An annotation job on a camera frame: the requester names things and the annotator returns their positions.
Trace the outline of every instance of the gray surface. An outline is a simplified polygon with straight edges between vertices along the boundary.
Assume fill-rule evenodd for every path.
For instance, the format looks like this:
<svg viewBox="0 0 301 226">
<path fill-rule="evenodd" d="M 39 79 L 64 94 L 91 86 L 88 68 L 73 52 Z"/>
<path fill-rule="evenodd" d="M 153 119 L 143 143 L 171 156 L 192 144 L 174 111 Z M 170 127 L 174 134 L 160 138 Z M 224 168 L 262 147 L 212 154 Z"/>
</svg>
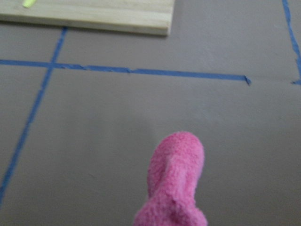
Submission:
<svg viewBox="0 0 301 226">
<path fill-rule="evenodd" d="M 301 5 L 289 2 L 300 39 Z M 60 33 L 0 29 L 9 43 L 0 45 L 3 59 L 49 61 Z M 39 38 L 32 31 L 41 31 Z M 43 48 L 32 55 L 35 42 Z M 131 225 L 145 201 L 152 152 L 178 130 L 195 133 L 205 146 L 196 200 L 210 226 L 301 225 L 301 88 L 290 84 L 298 79 L 295 58 L 281 1 L 176 1 L 166 39 L 69 30 L 60 63 L 239 73 L 253 83 L 54 70 L 0 225 Z M 44 72 L 0 65 L 1 167 Z"/>
<path fill-rule="evenodd" d="M 0 66 L 0 178 L 25 126 L 44 71 Z"/>
</svg>

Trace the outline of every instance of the wooden board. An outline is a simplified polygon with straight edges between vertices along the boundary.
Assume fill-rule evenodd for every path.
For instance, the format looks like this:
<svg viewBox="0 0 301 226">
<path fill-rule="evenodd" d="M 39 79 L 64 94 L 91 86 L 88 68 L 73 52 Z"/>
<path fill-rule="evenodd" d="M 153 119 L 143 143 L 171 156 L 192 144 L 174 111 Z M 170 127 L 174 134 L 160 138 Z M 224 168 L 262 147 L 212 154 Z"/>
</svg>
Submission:
<svg viewBox="0 0 301 226">
<path fill-rule="evenodd" d="M 0 0 L 0 20 L 157 35 L 169 34 L 174 0 Z"/>
</svg>

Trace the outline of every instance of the yellow sticky note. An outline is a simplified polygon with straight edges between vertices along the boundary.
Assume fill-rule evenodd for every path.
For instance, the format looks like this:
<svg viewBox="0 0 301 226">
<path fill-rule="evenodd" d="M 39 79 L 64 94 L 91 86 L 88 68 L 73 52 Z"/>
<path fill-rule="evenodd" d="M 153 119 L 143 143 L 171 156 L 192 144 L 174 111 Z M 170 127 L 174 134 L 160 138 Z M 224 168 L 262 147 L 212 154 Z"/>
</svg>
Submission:
<svg viewBox="0 0 301 226">
<path fill-rule="evenodd" d="M 24 0 L 23 6 L 24 6 L 25 8 L 29 8 L 29 7 L 31 7 L 35 2 L 36 2 L 36 0 Z"/>
</svg>

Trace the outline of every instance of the pink fabric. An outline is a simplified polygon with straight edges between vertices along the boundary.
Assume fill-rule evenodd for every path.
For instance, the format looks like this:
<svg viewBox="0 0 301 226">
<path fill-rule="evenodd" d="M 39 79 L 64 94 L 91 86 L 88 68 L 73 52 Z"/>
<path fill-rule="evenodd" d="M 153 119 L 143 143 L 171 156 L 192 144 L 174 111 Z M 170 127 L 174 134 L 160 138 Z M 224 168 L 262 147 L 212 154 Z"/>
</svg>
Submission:
<svg viewBox="0 0 301 226">
<path fill-rule="evenodd" d="M 203 146 L 193 134 L 166 137 L 151 158 L 149 198 L 136 214 L 134 226 L 206 226 L 194 200 L 204 158 Z"/>
</svg>

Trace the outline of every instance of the light wood board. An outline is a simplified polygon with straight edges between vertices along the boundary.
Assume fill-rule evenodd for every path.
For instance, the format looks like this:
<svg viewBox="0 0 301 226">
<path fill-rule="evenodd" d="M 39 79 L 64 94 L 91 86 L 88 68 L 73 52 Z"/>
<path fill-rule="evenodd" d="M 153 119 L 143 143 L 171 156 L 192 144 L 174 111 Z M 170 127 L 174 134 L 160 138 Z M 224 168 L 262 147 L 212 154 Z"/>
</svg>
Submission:
<svg viewBox="0 0 301 226">
<path fill-rule="evenodd" d="M 174 0 L 0 0 L 0 20 L 168 35 Z"/>
</svg>

